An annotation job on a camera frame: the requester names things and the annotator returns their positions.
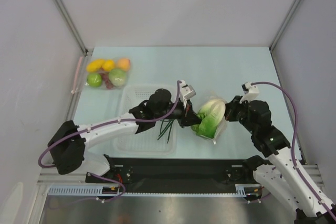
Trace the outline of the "fake green onion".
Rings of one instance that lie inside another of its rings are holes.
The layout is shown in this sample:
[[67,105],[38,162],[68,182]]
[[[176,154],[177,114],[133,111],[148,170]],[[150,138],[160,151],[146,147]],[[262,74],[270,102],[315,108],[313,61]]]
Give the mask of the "fake green onion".
[[157,140],[160,140],[166,134],[166,132],[168,132],[168,135],[166,137],[166,143],[168,144],[171,138],[173,124],[174,120],[172,119],[161,120],[160,131]]

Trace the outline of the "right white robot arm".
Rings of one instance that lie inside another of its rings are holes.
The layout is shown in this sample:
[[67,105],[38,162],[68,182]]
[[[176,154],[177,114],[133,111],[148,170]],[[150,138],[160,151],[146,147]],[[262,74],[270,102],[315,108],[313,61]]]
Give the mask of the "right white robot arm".
[[292,154],[289,141],[273,126],[268,104],[240,99],[236,96],[226,104],[225,119],[239,122],[263,154],[244,161],[243,179],[264,186],[296,216],[295,223],[335,223],[335,203],[316,185]]

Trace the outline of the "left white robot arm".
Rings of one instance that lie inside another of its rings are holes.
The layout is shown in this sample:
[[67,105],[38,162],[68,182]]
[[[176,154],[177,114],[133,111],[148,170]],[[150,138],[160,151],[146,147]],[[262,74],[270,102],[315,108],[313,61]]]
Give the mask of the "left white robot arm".
[[148,99],[111,121],[89,125],[76,125],[72,120],[64,122],[48,143],[53,167],[60,175],[82,167],[104,182],[112,181],[116,170],[109,164],[108,156],[96,155],[89,149],[117,137],[145,132],[164,119],[177,121],[180,127],[200,124],[190,101],[195,95],[190,86],[183,86],[172,102],[167,89],[157,89]]

